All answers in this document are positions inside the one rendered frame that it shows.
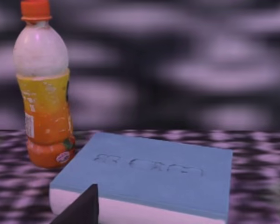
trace dark pointed object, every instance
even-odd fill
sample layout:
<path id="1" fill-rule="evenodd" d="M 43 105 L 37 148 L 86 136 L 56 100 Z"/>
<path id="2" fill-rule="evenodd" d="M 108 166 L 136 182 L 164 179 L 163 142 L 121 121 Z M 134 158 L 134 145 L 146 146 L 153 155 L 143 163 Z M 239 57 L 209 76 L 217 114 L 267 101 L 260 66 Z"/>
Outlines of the dark pointed object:
<path id="1" fill-rule="evenodd" d="M 91 185 L 51 224 L 98 224 L 98 185 Z"/>

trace table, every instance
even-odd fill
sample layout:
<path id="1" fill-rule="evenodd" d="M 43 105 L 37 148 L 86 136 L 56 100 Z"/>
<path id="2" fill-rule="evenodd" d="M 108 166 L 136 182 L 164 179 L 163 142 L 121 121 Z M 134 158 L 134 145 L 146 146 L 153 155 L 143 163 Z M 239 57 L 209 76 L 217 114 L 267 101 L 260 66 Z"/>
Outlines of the table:
<path id="1" fill-rule="evenodd" d="M 75 131 L 80 149 L 98 131 Z M 280 132 L 124 130 L 113 133 L 234 151 L 229 224 L 280 224 Z M 0 131 L 0 224 L 49 224 L 49 183 L 60 169 L 29 162 L 25 132 Z"/>

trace white barcode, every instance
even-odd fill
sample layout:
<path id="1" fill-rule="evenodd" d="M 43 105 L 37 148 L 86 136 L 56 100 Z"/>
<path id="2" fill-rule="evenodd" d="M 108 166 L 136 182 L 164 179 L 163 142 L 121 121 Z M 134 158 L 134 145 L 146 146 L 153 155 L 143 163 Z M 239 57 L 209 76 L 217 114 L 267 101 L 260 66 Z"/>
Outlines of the white barcode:
<path id="1" fill-rule="evenodd" d="M 34 118 L 27 113 L 25 113 L 25 128 L 27 136 L 34 138 Z"/>

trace plastic bottle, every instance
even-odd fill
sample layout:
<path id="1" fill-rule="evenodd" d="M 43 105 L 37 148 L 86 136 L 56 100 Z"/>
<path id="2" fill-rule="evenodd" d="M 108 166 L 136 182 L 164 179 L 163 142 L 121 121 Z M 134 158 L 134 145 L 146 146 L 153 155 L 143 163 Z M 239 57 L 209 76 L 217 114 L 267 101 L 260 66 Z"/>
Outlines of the plastic bottle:
<path id="1" fill-rule="evenodd" d="M 26 27 L 16 40 L 14 63 L 24 100 L 28 154 L 39 167 L 62 167 L 75 150 L 67 48 L 49 25 L 48 0 L 23 0 L 21 11 Z"/>

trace orange bottle cap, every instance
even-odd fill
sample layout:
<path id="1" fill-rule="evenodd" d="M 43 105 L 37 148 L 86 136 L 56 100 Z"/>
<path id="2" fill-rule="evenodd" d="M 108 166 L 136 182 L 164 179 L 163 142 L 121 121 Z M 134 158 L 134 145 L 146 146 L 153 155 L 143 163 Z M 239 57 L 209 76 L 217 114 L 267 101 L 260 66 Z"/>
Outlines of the orange bottle cap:
<path id="1" fill-rule="evenodd" d="M 24 21 L 47 21 L 52 18 L 49 0 L 22 0 L 21 12 Z"/>

